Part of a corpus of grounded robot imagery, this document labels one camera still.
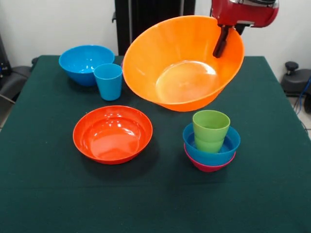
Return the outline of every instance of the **plastic bowl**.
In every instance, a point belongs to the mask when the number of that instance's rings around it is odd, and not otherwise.
[[[185,127],[183,138],[189,155],[195,161],[207,166],[220,166],[226,164],[231,160],[241,143],[240,135],[231,126],[229,127],[228,133],[225,136],[224,144],[219,153],[208,153],[196,148],[192,123]]]
[[[93,71],[97,66],[113,63],[113,52],[99,45],[82,45],[67,50],[59,57],[59,65],[67,75],[82,86],[96,84]]]
[[[229,30],[221,58],[212,54],[221,32],[217,20],[182,16],[158,23],[136,38],[123,61],[123,76],[141,98],[187,112],[212,102],[239,71],[244,47]]]
[[[90,159],[102,164],[121,164],[147,146],[152,131],[151,121],[141,111],[127,106],[107,106],[79,120],[73,130],[73,141]]]
[[[186,144],[184,144],[184,149],[185,149],[185,153],[187,154],[188,158],[191,160],[191,162],[193,163],[193,165],[195,165],[200,171],[203,172],[214,172],[214,171],[218,171],[220,169],[222,169],[223,167],[227,166],[228,164],[230,164],[232,162],[232,160],[235,158],[236,152],[233,154],[232,158],[230,159],[229,162],[220,165],[220,166],[207,166],[201,163],[198,163],[197,161],[195,161],[193,158],[191,158],[191,156],[189,155],[189,153],[187,152],[186,149]]]

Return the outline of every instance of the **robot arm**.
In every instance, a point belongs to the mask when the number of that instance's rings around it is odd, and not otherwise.
[[[213,56],[221,57],[229,28],[235,28],[241,35],[245,27],[267,27],[275,20],[278,9],[278,0],[212,0],[211,16],[221,27]]]

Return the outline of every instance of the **white wall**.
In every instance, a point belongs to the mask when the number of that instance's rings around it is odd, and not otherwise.
[[[196,14],[209,15],[210,0],[196,0]],[[101,44],[118,53],[114,0],[0,0],[0,33],[13,66],[41,54],[61,54],[80,44]],[[284,63],[311,68],[310,0],[280,0],[275,22],[245,29],[246,55],[263,55],[281,78]]]
[[[262,55],[278,79],[284,63],[293,60],[311,68],[310,0],[279,0],[276,20],[266,28],[246,28],[242,37],[245,55]],[[196,0],[196,15],[209,15],[211,0]]]
[[[0,0],[0,34],[12,66],[99,44],[118,54],[114,0]]]

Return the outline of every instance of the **green cup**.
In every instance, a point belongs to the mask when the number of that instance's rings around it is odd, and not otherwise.
[[[230,118],[218,111],[203,110],[193,115],[192,122],[198,150],[218,153],[229,130]]]

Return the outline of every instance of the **cup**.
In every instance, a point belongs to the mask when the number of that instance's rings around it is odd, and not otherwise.
[[[103,64],[94,70],[95,80],[102,99],[113,101],[120,97],[122,68],[116,64]]]
[[[218,153],[229,130],[230,118],[218,111],[203,110],[193,115],[192,122],[198,150]]]

